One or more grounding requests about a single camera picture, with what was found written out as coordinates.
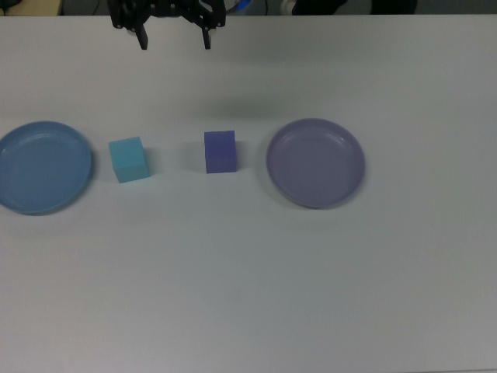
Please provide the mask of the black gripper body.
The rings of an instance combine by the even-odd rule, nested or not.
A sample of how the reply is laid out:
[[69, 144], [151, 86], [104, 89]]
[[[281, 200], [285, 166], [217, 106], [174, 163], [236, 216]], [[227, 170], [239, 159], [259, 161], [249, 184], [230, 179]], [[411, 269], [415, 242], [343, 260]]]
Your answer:
[[184, 0], [152, 0], [150, 1], [149, 8], [151, 15], [156, 18], [183, 17], [185, 19], [192, 19], [192, 4], [192, 1]]

